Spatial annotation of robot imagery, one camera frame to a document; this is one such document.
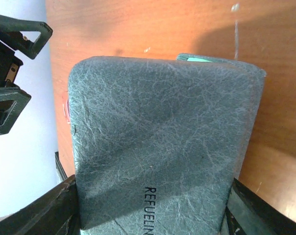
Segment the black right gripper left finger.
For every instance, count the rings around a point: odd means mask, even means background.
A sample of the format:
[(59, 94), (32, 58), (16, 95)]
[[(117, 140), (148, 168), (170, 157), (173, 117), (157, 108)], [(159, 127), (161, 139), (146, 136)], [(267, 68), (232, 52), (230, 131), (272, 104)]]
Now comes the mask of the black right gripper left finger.
[(74, 175), (0, 221), (0, 235), (78, 234), (80, 218)]

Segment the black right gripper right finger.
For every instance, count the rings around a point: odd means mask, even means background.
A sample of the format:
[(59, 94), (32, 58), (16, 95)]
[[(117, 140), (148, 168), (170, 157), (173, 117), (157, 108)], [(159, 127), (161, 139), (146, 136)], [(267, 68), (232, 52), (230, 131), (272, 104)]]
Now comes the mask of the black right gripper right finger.
[(234, 179), (221, 235), (296, 235), (296, 222)]

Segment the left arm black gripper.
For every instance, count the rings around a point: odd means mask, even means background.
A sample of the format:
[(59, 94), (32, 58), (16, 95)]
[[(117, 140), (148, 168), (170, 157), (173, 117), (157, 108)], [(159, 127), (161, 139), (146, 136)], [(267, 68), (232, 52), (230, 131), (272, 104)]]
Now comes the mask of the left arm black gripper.
[[(31, 41), (24, 37), (23, 32), (39, 32), (39, 36), (35, 41)], [(33, 60), (52, 34), (52, 28), (45, 22), (0, 15), (0, 135), (9, 133), (31, 100), (29, 94), (19, 87), (14, 87), (14, 80), (23, 62), (15, 56), (13, 50), (18, 50)]]

